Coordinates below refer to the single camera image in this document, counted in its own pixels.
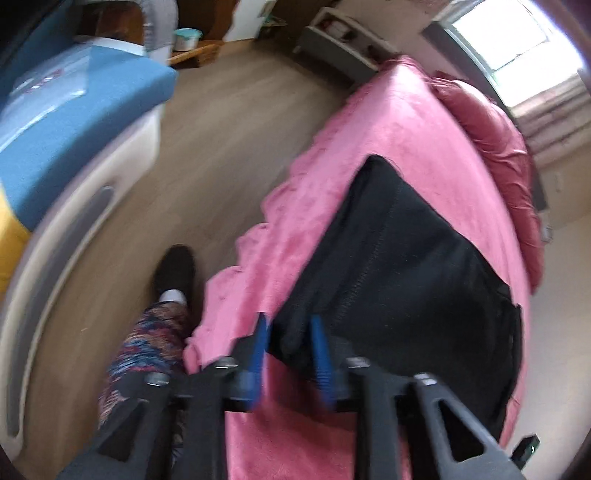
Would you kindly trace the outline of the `black pants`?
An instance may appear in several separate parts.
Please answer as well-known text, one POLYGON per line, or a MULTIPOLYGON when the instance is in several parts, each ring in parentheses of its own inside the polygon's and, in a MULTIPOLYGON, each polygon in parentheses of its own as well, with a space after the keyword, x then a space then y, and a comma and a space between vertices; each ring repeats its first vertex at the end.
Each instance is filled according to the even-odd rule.
POLYGON ((401 376, 442 379, 494 436, 522 364, 509 286, 384 158, 366 159, 270 326, 270 355, 311 378, 311 317, 401 376))

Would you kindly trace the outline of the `person's patterned trouser leg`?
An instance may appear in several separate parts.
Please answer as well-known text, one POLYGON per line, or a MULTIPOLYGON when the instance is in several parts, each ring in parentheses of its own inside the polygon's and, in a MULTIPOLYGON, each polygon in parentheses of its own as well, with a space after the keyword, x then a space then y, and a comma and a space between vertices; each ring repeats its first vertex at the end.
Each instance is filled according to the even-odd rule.
POLYGON ((181 303, 158 302, 141 313, 107 369, 98 400, 99 425, 127 399, 116 386, 124 375, 130 372, 172 374, 183 370, 182 353, 188 332, 189 312, 181 303))

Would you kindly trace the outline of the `black shoe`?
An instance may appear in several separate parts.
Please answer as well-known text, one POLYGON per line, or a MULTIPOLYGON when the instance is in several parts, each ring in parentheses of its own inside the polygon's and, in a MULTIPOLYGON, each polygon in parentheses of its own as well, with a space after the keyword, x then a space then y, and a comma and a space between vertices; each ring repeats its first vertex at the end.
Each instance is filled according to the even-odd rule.
POLYGON ((153 274, 153 296, 157 302, 174 302, 189 307, 197 266, 193 251, 185 245, 171 246, 153 274))

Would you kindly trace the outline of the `dark pink duvet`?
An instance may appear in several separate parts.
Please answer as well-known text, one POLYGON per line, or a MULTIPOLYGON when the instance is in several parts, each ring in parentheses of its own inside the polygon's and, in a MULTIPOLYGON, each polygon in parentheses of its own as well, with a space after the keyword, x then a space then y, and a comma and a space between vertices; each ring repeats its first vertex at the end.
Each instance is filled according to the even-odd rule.
POLYGON ((509 116, 476 87, 434 77, 430 87, 472 140, 509 211, 528 274, 536 292, 544 273, 542 222, 532 193, 534 163, 509 116))

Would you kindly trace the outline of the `pink bed sheet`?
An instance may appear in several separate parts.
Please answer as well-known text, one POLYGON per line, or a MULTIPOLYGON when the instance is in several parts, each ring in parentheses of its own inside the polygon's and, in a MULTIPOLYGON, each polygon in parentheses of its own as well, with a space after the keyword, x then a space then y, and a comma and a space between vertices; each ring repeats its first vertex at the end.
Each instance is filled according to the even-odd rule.
POLYGON ((270 317, 263 399, 226 417, 233 479, 348 479, 353 418, 311 388, 311 317, 356 354, 441 378, 501 442, 519 412, 530 286, 496 177, 404 58, 349 99, 209 279, 188 370, 270 317))

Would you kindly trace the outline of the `blue yellow storage box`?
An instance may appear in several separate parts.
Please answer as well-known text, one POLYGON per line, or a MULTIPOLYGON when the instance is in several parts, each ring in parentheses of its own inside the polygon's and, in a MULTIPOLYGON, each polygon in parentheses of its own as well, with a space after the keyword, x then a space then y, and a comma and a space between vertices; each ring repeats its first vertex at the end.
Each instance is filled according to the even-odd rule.
POLYGON ((176 72, 118 42, 78 43, 16 80, 1 110, 1 287, 78 173, 173 95, 176 72))

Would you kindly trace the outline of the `beige patterned curtain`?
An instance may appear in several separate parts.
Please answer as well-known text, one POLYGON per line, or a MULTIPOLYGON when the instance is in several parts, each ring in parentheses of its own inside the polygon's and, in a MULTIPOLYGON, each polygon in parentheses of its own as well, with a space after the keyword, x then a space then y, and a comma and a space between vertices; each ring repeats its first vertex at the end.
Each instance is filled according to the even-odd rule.
POLYGON ((590 145, 590 93, 572 76, 511 108, 538 168, 590 145))

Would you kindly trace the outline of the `wooden desk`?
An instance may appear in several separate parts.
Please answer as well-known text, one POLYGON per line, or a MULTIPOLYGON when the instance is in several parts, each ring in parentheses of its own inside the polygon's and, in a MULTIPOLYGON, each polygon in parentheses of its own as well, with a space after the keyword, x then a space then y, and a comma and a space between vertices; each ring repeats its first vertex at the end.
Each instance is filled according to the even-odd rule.
POLYGON ((197 67, 202 67, 217 60, 224 42, 221 40, 199 41, 197 46, 188 51, 173 51, 167 64, 174 66, 187 61, 192 61, 197 67))

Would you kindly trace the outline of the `teal lidded cup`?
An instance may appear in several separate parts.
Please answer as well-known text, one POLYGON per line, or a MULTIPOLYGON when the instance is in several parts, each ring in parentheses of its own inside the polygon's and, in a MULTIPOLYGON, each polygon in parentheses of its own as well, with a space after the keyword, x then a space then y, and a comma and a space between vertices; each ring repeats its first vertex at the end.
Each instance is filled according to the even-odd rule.
POLYGON ((197 48, 202 33, 193 28, 179 28, 174 31, 173 50, 187 52, 197 48))

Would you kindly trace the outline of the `bright window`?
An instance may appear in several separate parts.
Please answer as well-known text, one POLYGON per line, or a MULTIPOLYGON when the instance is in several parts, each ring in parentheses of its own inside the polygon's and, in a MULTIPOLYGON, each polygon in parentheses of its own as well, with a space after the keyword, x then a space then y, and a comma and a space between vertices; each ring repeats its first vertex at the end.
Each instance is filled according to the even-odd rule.
POLYGON ((482 1, 447 25, 509 107, 574 77, 583 67, 572 42, 532 1, 482 1))

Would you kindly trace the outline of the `white bedside shelf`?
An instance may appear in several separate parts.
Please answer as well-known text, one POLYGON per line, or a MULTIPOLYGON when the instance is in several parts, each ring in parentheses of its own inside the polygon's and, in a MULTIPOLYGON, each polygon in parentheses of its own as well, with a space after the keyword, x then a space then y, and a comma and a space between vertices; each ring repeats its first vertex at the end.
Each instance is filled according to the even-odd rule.
POLYGON ((399 55, 394 45, 332 7, 322 7, 301 31, 294 54, 301 53, 325 62, 356 85, 370 81, 399 55))

